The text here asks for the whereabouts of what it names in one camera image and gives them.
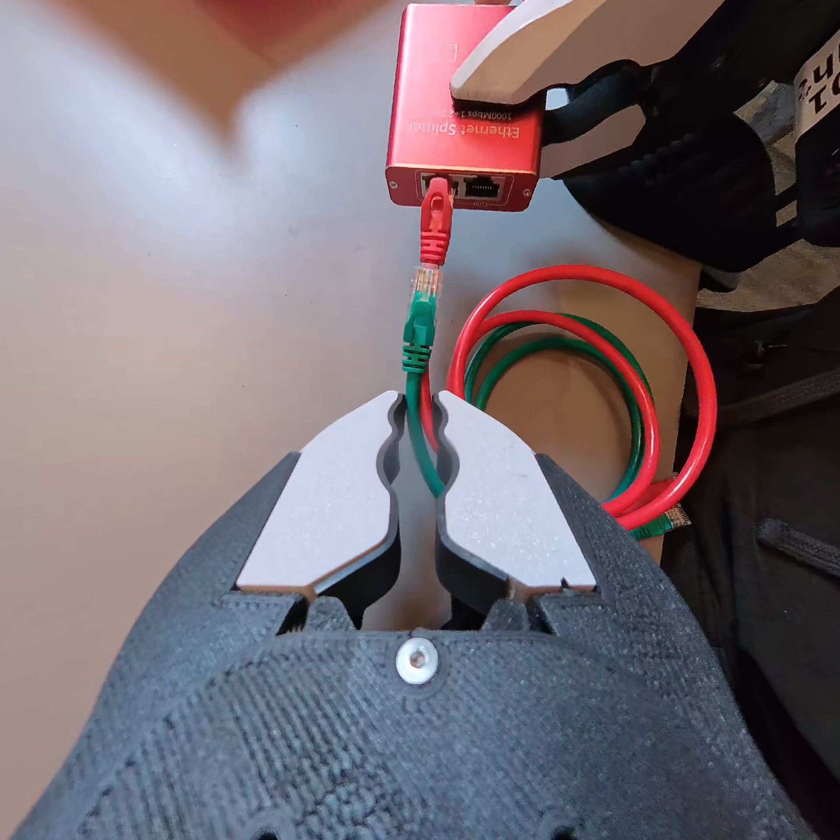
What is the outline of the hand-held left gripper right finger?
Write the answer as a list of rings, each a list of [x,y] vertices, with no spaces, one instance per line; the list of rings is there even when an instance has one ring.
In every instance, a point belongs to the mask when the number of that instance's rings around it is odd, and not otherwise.
[[[590,592],[595,576],[534,451],[450,391],[434,397],[444,492],[438,535],[456,558],[510,592]]]

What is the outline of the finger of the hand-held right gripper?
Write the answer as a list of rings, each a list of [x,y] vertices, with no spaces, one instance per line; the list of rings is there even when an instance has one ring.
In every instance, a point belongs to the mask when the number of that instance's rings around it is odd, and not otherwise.
[[[575,85],[617,61],[672,58],[721,1],[525,1],[467,56],[450,83],[457,101],[516,105]]]
[[[543,178],[564,176],[577,167],[598,161],[631,146],[646,122],[642,108],[634,104],[609,116],[580,137],[548,142],[543,129]]]

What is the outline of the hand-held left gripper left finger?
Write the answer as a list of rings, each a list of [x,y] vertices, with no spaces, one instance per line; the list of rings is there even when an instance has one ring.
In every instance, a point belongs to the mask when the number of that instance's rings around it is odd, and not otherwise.
[[[404,394],[386,391],[303,447],[239,572],[240,591],[383,595],[393,587],[404,418]]]

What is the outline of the red ethernet splitter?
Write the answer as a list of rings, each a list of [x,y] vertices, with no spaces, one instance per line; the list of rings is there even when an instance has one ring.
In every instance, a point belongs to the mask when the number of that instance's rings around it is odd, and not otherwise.
[[[538,180],[546,95],[515,106],[457,101],[450,82],[512,6],[411,3],[402,16],[385,179],[394,204],[420,207],[445,177],[454,207],[519,213]]]

